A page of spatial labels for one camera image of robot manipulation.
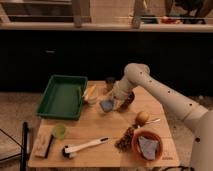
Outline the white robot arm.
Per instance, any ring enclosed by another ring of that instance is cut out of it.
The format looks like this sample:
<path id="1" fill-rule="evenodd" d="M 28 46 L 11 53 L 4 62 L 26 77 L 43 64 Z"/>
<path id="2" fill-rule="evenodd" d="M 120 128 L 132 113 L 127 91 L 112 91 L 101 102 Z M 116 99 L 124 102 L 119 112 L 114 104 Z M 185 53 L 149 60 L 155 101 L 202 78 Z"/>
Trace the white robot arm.
<path id="1" fill-rule="evenodd" d="M 193 171 L 213 171 L 213 110 L 152 78 L 145 64 L 127 64 L 122 79 L 114 84 L 112 94 L 116 100 L 124 101 L 137 86 L 148 91 L 194 133 L 190 157 Z"/>

